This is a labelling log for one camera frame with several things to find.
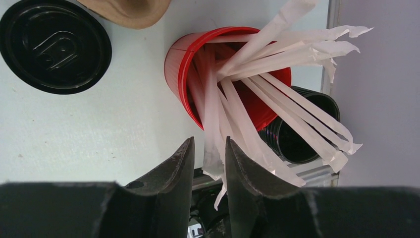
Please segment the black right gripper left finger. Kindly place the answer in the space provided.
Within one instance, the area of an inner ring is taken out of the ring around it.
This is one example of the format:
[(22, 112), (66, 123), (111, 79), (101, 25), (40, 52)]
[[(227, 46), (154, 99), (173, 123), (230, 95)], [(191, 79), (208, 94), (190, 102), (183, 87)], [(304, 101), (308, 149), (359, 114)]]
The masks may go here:
[(136, 238), (187, 236), (195, 163), (195, 140), (124, 188), (131, 194), (126, 224)]

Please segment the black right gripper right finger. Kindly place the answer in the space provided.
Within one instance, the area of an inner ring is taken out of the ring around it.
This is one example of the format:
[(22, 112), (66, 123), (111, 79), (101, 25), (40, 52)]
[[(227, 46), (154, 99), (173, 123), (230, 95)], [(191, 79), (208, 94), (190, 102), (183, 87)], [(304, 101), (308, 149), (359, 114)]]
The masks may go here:
[(299, 188), (252, 160), (230, 137), (226, 139), (227, 197), (234, 238), (295, 238), (294, 212), (288, 197)]

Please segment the brown pulp cup carrier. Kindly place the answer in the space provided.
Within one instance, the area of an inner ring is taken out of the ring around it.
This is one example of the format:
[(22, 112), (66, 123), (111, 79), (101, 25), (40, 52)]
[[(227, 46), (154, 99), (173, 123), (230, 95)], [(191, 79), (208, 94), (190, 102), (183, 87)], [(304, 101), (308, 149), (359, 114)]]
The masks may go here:
[(144, 29), (157, 23), (171, 0), (78, 0), (87, 9), (122, 27)]

